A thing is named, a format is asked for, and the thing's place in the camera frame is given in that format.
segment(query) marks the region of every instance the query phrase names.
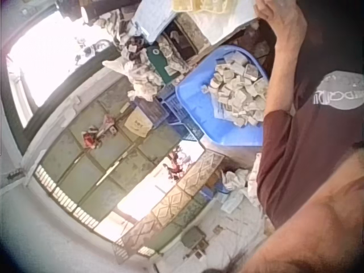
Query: paper scrap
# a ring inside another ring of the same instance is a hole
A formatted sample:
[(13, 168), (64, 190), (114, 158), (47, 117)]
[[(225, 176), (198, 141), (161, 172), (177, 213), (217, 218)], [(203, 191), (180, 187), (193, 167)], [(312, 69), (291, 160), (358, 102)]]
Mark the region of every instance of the paper scrap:
[(139, 107), (136, 107), (135, 110), (128, 116), (124, 126), (132, 133), (145, 138), (148, 132), (152, 129), (153, 123)]

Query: maroon t-shirt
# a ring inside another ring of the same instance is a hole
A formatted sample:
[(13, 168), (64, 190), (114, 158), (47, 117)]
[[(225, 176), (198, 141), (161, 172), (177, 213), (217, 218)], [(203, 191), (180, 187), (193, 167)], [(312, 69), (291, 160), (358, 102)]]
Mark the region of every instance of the maroon t-shirt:
[(334, 72), (316, 90), (294, 116), (274, 111), (264, 119), (258, 198), (276, 228), (363, 141), (363, 75)]

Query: person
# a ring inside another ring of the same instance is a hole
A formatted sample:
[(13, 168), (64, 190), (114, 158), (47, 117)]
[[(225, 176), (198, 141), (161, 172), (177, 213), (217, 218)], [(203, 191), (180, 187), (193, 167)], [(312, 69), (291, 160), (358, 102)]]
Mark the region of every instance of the person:
[(257, 0), (255, 12), (276, 36), (258, 198), (277, 231), (244, 266), (205, 272), (350, 272), (364, 257), (364, 80), (361, 44), (340, 46), (356, 30), (332, 39), (324, 22), (306, 36), (294, 0)]

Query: black object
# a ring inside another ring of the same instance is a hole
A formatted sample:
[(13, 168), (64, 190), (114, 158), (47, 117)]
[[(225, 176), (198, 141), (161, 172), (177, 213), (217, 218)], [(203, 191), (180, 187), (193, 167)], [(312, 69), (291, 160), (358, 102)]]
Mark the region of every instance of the black object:
[(78, 0), (56, 0), (56, 6), (62, 17), (69, 17), (71, 21), (81, 18), (81, 7)]
[(92, 2), (85, 7), (81, 7), (81, 14), (85, 23), (99, 17), (109, 11), (120, 9), (121, 7), (135, 5), (141, 0), (103, 0)]

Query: blue crate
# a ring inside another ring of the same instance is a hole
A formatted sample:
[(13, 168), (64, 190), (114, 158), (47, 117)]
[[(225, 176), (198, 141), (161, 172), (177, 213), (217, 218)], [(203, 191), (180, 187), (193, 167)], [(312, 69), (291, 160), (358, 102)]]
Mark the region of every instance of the blue crate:
[(262, 125), (258, 127), (248, 125), (239, 128), (232, 122), (216, 119), (210, 94), (201, 92), (201, 87), (209, 85), (213, 77), (216, 60), (234, 51), (244, 54), (249, 62), (259, 69), (260, 74), (264, 78), (268, 78), (261, 65), (251, 54), (242, 48), (225, 45), (213, 51), (177, 86), (177, 97), (201, 130), (213, 142), (225, 146), (261, 146), (263, 144)]

